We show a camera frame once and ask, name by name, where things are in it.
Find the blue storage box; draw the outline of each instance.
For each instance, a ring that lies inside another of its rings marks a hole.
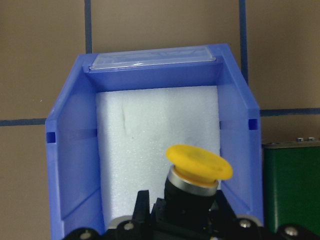
[[[217,86],[220,155],[234,172],[221,188],[236,214],[263,222],[260,111],[228,45],[84,54],[45,122],[53,240],[105,231],[96,93],[195,86]]]

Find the silver metal ring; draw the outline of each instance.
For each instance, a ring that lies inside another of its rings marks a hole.
[[[217,180],[215,181],[213,186],[196,185],[186,179],[179,177],[175,173],[174,168],[175,168],[174,165],[170,167],[167,179],[170,181],[170,183],[172,183],[178,189],[185,191],[189,194],[194,194],[194,195],[203,196],[203,197],[211,197],[216,194],[218,184],[219,184]]]

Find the white foam pad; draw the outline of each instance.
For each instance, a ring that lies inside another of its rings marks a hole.
[[[105,226],[132,215],[137,192],[164,197],[167,148],[188,144],[220,154],[216,86],[101,92],[96,95]]]

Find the screw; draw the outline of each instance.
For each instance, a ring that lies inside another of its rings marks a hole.
[[[88,232],[88,230],[85,230],[85,232],[83,232],[81,235],[80,235],[80,240],[87,240],[87,239],[90,239],[91,238],[91,233]]]
[[[293,227],[293,226],[287,226],[285,229],[284,229],[284,232],[286,234],[288,234],[289,236],[298,236],[298,230]]]
[[[132,230],[134,227],[135,225],[132,222],[128,222],[123,226],[124,230],[127,230],[127,231]]]
[[[245,228],[245,229],[251,227],[251,222],[247,219],[240,220],[239,224],[242,228]]]

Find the green box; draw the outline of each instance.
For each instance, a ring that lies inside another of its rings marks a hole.
[[[263,145],[265,225],[299,224],[320,235],[320,141]]]

